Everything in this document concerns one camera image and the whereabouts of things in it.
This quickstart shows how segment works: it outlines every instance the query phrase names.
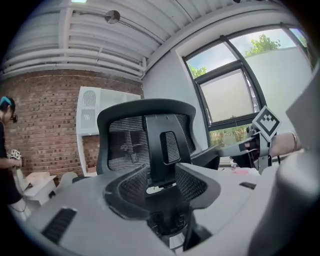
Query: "brick wall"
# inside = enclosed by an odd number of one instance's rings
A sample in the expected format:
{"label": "brick wall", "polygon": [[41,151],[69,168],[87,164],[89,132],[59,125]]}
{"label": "brick wall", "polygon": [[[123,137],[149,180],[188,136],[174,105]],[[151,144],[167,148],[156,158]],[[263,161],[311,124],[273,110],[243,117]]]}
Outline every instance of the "brick wall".
{"label": "brick wall", "polygon": [[[1,82],[0,96],[13,97],[18,114],[18,122],[6,127],[6,148],[17,149],[25,157],[25,176],[42,171],[58,177],[68,171],[83,173],[76,136],[81,86],[143,94],[138,82],[91,71],[39,71]],[[84,137],[90,166],[97,161],[98,147],[99,136]]]}
{"label": "brick wall", "polygon": [[88,168],[94,167],[97,165],[99,154],[99,135],[84,136],[82,140],[85,163],[88,165]]}

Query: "pink object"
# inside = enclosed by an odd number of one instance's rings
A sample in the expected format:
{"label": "pink object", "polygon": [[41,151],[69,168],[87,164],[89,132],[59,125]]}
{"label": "pink object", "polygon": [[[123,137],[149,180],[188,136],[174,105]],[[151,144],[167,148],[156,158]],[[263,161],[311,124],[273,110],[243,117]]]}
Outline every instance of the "pink object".
{"label": "pink object", "polygon": [[249,172],[247,170],[236,170],[232,172],[233,174],[239,174],[239,175],[247,175]]}

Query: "ceiling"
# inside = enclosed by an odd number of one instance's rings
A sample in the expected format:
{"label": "ceiling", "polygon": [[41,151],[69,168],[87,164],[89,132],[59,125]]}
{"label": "ceiling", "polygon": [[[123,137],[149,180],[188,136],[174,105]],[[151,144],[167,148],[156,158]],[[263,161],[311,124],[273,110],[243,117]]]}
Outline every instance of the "ceiling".
{"label": "ceiling", "polygon": [[[140,79],[152,56],[179,31],[238,5],[233,0],[72,1],[45,1],[30,15],[2,62],[3,77],[35,70],[85,69]],[[239,5],[250,2],[242,0]],[[120,13],[119,22],[106,22],[110,10]]]}

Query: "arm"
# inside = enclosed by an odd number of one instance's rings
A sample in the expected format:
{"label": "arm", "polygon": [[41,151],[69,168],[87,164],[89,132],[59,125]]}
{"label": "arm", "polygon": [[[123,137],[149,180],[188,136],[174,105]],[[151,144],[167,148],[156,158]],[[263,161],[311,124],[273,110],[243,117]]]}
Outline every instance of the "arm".
{"label": "arm", "polygon": [[21,161],[16,159],[0,158],[0,169],[20,167]]}
{"label": "arm", "polygon": [[22,166],[22,160],[8,159],[5,148],[4,124],[0,122],[0,169],[9,169]]}
{"label": "arm", "polygon": [[[297,135],[296,151],[301,149],[301,142]],[[291,132],[281,133],[272,138],[269,154],[272,157],[281,156],[292,153],[295,148],[295,138]]]}

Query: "mesh chair backrest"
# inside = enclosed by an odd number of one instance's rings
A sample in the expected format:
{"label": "mesh chair backrest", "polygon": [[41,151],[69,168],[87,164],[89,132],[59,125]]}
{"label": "mesh chair backrest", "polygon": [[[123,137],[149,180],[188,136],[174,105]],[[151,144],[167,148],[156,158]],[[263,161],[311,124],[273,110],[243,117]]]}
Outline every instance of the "mesh chair backrest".
{"label": "mesh chair backrest", "polygon": [[[195,150],[195,144],[190,135],[190,120],[187,115],[175,115],[182,127],[190,154]],[[173,132],[165,133],[167,164],[180,158],[178,145]],[[147,134],[144,130],[142,116],[127,117],[114,121],[109,126],[108,167],[118,170],[139,164],[150,166]]]}

